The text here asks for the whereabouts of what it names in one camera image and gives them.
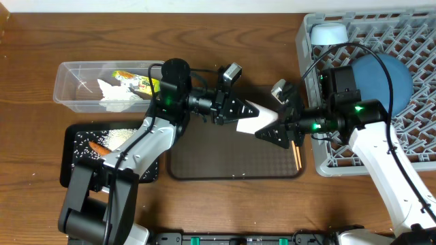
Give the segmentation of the white cup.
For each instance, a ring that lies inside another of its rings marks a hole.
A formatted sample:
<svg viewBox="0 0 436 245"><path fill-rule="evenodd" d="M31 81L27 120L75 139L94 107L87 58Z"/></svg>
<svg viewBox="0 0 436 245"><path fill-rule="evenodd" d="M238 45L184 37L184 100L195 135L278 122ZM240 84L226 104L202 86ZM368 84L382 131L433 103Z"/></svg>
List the white cup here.
<svg viewBox="0 0 436 245"><path fill-rule="evenodd" d="M279 115L277 112L248 101L256 109L259 110L259 115L253 118L240 119L237 123L236 130L240 133L254 134L256 131L275 122Z"/></svg>

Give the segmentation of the light blue bowl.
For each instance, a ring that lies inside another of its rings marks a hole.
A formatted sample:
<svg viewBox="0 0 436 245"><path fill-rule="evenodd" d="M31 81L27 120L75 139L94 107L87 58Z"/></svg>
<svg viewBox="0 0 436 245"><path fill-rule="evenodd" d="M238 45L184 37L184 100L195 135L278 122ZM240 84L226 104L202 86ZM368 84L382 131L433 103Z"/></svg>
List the light blue bowl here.
<svg viewBox="0 0 436 245"><path fill-rule="evenodd" d="M326 23L315 25L310 34L311 44L329 46L346 43L349 40L344 24Z"/></svg>

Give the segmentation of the dark blue plate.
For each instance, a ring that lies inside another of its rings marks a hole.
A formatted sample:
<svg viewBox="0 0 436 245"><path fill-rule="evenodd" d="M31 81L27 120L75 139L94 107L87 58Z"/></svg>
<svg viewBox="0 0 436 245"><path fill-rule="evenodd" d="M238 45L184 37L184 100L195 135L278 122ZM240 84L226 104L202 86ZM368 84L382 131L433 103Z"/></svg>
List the dark blue plate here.
<svg viewBox="0 0 436 245"><path fill-rule="evenodd" d="M409 104L413 95L413 80L408 68L398 59L387 54L378 54L386 66L393 85L392 116L397 116ZM351 64L356 88L360 89L362 100L377 99L388 111L389 87L386 75L375 58L368 54Z"/></svg>

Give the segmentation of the yellow-green snack wrapper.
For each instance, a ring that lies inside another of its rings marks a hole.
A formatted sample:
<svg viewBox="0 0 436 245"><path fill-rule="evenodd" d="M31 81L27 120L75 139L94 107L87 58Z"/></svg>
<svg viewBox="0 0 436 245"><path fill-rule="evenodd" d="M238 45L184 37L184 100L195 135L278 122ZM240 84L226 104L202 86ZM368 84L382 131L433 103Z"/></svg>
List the yellow-green snack wrapper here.
<svg viewBox="0 0 436 245"><path fill-rule="evenodd" d="M154 93L160 91L159 80L155 78L149 78L146 76L129 73L127 71L116 70L112 73L112 77L118 80L121 86L132 88L134 91L152 95L152 89L150 83L153 84Z"/></svg>

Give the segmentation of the white napkin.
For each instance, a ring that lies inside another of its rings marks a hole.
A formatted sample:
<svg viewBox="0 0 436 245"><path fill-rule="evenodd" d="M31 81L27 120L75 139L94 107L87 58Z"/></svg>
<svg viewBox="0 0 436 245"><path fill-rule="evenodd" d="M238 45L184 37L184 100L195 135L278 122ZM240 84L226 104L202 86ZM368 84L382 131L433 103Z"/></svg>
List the white napkin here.
<svg viewBox="0 0 436 245"><path fill-rule="evenodd" d="M105 107L107 112L122 112L130 108L135 102L142 101L142 98L131 92L127 86L113 86L101 79L98 79L97 82L103 95L99 104Z"/></svg>

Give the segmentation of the white rice pile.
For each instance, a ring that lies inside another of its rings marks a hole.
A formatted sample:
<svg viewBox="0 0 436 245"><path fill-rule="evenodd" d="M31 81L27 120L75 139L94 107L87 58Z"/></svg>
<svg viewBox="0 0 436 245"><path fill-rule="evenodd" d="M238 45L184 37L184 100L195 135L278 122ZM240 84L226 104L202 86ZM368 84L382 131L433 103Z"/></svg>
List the white rice pile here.
<svg viewBox="0 0 436 245"><path fill-rule="evenodd" d="M111 152L123 144L136 132L136 129L111 129L103 131L79 131L75 133L72 147L72 159L67 160L74 169L75 164L83 157L99 159L99 156L89 146L89 142L95 142Z"/></svg>

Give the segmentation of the orange carrot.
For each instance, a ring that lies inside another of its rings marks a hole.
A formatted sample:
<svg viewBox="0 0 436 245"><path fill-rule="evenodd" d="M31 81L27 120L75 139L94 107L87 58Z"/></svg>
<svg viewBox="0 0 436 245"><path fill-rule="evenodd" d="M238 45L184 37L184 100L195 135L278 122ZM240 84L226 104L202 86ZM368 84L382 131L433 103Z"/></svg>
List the orange carrot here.
<svg viewBox="0 0 436 245"><path fill-rule="evenodd" d="M95 143L95 142L89 142L89 146L91 149L96 152L99 156L106 156L107 154L111 153L111 150Z"/></svg>

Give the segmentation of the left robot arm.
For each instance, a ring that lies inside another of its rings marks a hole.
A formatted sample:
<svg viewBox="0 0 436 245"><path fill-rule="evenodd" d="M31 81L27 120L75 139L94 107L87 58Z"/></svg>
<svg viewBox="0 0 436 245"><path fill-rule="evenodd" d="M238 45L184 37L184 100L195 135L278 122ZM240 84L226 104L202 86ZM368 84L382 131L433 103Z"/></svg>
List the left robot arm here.
<svg viewBox="0 0 436 245"><path fill-rule="evenodd" d="M237 63L216 70L217 86L193 88L193 69L183 59L151 64L160 68L159 91L142 125L121 146L100 159L83 158L74 167L58 229L90 244L146 244L147 228L134 222L141 177L180 138L191 114L211 116L216 125L254 118L259 111L232 92L242 74Z"/></svg>

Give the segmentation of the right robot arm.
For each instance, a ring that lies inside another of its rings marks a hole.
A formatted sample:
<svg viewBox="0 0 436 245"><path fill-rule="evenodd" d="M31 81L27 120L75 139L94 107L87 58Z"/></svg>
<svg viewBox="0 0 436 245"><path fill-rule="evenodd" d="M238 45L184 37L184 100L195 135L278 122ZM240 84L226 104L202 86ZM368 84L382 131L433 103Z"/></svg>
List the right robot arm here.
<svg viewBox="0 0 436 245"><path fill-rule="evenodd" d="M352 99L304 108L286 102L282 119L255 132L282 148L299 146L306 134L337 131L366 167L390 215L394 237L359 226L335 231L327 244L434 244L435 197L412 167L391 125L391 115L376 99Z"/></svg>

